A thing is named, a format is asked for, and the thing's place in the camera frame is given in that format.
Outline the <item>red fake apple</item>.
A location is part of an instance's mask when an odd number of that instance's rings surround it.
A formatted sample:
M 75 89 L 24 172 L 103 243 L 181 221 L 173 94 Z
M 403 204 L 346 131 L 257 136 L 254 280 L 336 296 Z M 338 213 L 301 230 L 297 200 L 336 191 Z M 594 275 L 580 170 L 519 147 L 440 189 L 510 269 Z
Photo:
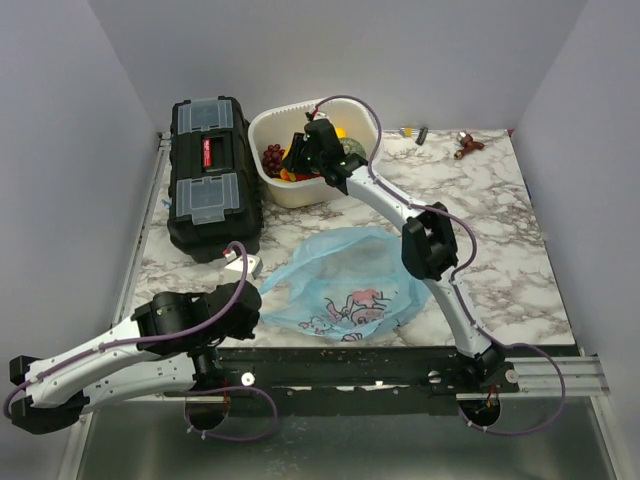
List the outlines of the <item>red fake apple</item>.
M 300 174 L 300 173 L 295 173 L 295 172 L 289 172 L 286 169 L 281 169 L 279 172 L 280 175 L 280 180 L 283 182 L 301 182 L 301 181 L 306 181 L 309 179 L 313 179 L 316 178 L 316 175 L 307 175 L 307 174 Z

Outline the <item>dark red fake grapes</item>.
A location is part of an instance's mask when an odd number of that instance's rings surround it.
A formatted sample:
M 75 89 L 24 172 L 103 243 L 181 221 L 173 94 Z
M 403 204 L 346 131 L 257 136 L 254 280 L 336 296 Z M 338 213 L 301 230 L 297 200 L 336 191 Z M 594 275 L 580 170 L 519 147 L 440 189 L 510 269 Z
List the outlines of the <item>dark red fake grapes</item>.
M 262 154 L 261 165 L 264 173 L 270 178 L 280 178 L 282 159 L 285 150 L 280 144 L 269 145 Z

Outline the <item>green netted fake melon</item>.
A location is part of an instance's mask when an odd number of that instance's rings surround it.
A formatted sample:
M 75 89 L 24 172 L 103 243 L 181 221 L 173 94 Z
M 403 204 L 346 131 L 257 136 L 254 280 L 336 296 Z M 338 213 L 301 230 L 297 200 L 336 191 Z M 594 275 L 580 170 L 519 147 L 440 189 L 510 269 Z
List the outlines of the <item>green netted fake melon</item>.
M 359 141 L 351 137 L 343 137 L 340 138 L 340 143 L 346 155 L 356 154 L 362 158 L 366 157 L 366 151 Z

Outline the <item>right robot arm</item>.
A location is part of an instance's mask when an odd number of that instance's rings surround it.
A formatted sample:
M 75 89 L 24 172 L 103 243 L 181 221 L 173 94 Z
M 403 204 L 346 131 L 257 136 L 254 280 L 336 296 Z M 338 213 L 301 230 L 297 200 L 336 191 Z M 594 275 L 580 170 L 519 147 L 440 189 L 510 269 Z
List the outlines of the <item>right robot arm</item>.
M 370 206 L 399 230 L 405 269 L 429 289 L 451 329 L 462 384 L 474 392 L 493 384 L 504 349 L 482 330 L 458 277 L 463 266 L 452 227 L 458 218 L 441 203 L 413 203 L 377 175 L 371 161 L 346 153 L 326 118 L 308 117 L 304 131 L 293 136 L 284 166 L 294 173 L 321 176 L 328 186 Z

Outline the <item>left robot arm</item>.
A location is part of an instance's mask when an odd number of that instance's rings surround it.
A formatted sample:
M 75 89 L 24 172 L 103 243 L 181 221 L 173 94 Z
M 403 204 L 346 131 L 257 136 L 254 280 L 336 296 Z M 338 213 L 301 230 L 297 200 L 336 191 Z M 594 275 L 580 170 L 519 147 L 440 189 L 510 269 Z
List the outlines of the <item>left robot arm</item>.
M 250 283 L 219 285 L 209 293 L 161 292 L 67 352 L 12 359 L 9 376 L 17 391 L 6 399 L 3 412 L 12 425 L 43 435 L 131 398 L 212 394 L 226 384 L 216 343 L 253 338 L 261 306 Z

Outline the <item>blue printed plastic bag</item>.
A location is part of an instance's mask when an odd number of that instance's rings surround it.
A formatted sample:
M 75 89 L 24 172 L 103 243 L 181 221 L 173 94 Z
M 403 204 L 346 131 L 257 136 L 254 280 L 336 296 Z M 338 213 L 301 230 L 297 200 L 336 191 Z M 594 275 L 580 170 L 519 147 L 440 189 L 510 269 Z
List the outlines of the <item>blue printed plastic bag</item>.
M 308 237 L 259 292 L 266 325 L 331 342 L 387 334 L 411 322 L 431 297 L 405 269 L 400 239 L 376 227 Z

